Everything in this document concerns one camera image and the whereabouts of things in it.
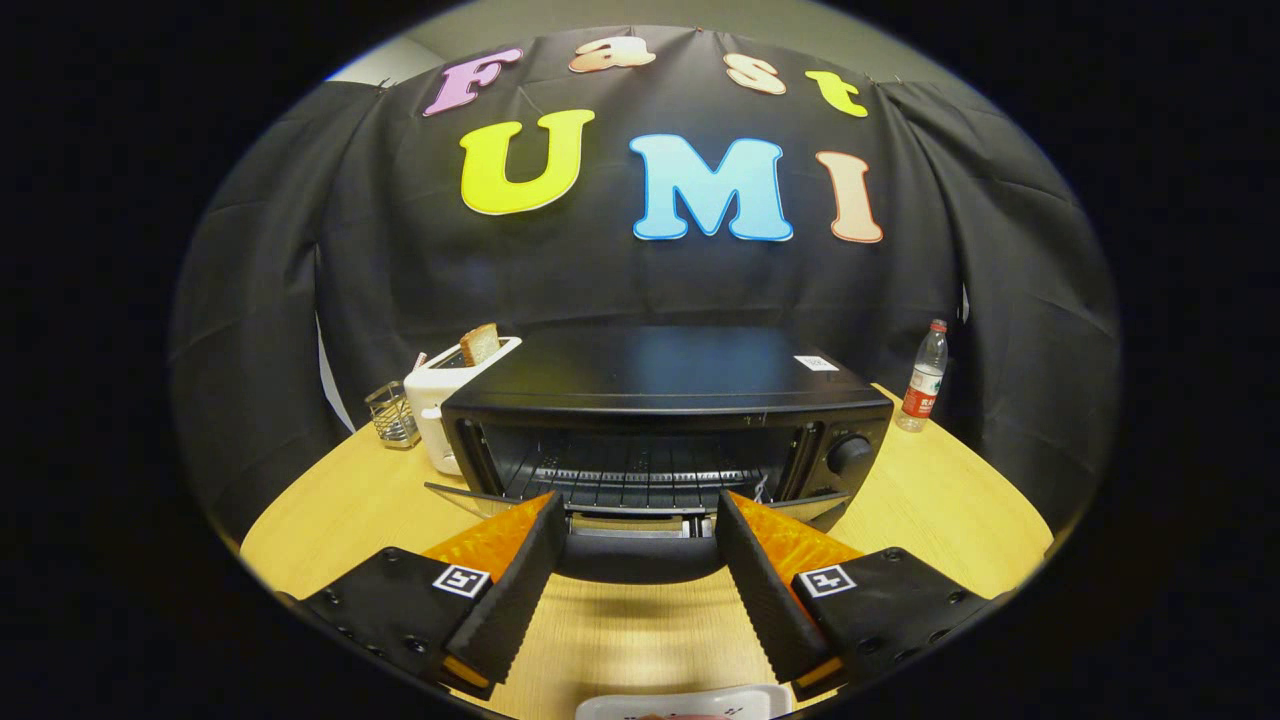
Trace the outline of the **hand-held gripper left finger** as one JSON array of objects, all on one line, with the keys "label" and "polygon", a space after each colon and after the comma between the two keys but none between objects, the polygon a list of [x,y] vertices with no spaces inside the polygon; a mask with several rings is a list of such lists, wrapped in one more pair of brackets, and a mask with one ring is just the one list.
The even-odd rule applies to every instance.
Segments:
[{"label": "hand-held gripper left finger", "polygon": [[378,664],[488,700],[509,675],[567,534],[564,500],[552,491],[426,551],[388,546],[308,596],[278,598]]}]

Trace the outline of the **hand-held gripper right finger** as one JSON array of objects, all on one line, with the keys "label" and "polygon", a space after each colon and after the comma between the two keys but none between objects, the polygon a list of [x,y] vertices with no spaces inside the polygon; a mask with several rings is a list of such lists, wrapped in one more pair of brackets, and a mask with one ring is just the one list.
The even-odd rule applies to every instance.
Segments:
[{"label": "hand-held gripper right finger", "polygon": [[797,700],[896,673],[1005,606],[901,547],[860,551],[724,491],[716,543],[778,682]]}]

